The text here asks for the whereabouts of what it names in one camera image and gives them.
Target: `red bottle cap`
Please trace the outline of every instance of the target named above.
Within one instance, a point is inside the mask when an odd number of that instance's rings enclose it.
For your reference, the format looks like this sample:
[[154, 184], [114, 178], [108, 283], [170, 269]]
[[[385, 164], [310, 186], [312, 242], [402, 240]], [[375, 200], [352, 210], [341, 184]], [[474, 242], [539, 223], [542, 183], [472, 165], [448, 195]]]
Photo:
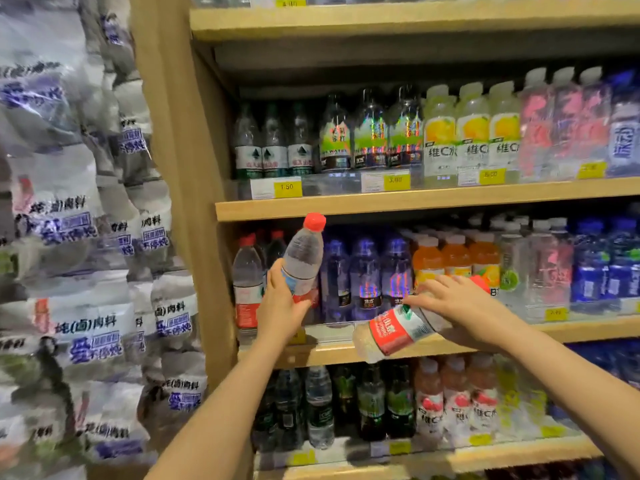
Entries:
[[244, 248], [245, 246], [253, 246], [255, 245], [255, 234], [251, 233], [249, 235], [244, 235], [240, 238], [240, 247]]
[[487, 293], [491, 293], [489, 284], [486, 281], [484, 281], [484, 278], [479, 274], [476, 274], [475, 276], [471, 276], [471, 281], [473, 281], [476, 285], [480, 286], [480, 288], [482, 288]]
[[322, 232], [326, 224], [326, 217], [317, 212], [309, 212], [305, 217], [305, 228], [313, 232]]

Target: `hand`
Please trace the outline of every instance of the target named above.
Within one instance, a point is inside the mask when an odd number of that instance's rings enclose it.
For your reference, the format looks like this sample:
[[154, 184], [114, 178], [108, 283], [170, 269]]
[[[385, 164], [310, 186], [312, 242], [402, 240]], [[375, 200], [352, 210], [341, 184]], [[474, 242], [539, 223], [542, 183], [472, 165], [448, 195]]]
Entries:
[[291, 291], [282, 275], [283, 259], [278, 259], [267, 274], [267, 290], [258, 307], [258, 338], [284, 348], [296, 334], [311, 307], [308, 299], [293, 302]]
[[430, 294], [407, 296], [404, 303], [450, 321], [453, 328], [444, 329], [440, 334], [458, 345], [487, 351], [504, 350], [508, 340], [527, 331], [526, 323], [464, 276], [437, 276], [422, 284], [420, 290]]

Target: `orange juice bottle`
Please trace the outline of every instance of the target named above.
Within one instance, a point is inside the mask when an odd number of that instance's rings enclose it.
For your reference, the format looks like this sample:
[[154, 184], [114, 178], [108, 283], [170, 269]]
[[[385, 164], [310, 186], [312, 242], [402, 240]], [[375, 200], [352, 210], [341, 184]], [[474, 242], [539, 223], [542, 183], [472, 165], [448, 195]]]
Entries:
[[432, 280], [438, 274], [444, 274], [442, 253], [438, 249], [438, 238], [430, 235], [418, 234], [418, 249], [413, 254], [412, 265], [415, 275], [415, 288]]
[[471, 255], [465, 247], [465, 236], [462, 234], [450, 234], [445, 237], [445, 246], [442, 249], [445, 274], [450, 276], [471, 277]]
[[479, 232], [475, 242], [469, 247], [473, 274], [479, 274], [489, 285], [491, 296], [497, 296], [500, 290], [500, 250], [493, 243], [495, 235], [491, 232]]

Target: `red and white label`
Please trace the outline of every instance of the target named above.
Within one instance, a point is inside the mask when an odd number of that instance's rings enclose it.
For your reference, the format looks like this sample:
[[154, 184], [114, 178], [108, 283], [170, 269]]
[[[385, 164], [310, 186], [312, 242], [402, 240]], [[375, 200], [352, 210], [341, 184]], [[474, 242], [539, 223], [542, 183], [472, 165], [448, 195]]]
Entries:
[[498, 391], [483, 389], [474, 391], [471, 426], [482, 431], [494, 431], [498, 418]]
[[444, 389], [445, 414], [449, 417], [451, 426], [466, 426], [471, 410], [471, 395], [469, 391], [455, 391]]
[[256, 328], [258, 320], [256, 313], [264, 288], [262, 285], [257, 286], [234, 286], [236, 295], [236, 325], [238, 328]]
[[386, 356], [435, 333], [428, 323], [406, 305], [396, 306], [369, 322], [371, 335]]
[[420, 436], [429, 440], [439, 440], [444, 430], [444, 396], [426, 395], [418, 391], [417, 404], [417, 430]]

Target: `person's right arm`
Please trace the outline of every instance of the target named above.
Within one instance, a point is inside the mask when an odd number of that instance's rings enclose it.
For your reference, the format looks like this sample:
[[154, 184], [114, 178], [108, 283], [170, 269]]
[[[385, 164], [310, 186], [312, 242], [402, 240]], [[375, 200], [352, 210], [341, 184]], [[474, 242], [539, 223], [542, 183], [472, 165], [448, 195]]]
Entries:
[[468, 278], [438, 276], [424, 286], [431, 296], [408, 296], [405, 304], [450, 320], [447, 339], [512, 357], [622, 475], [640, 478], [640, 392], [523, 322]]

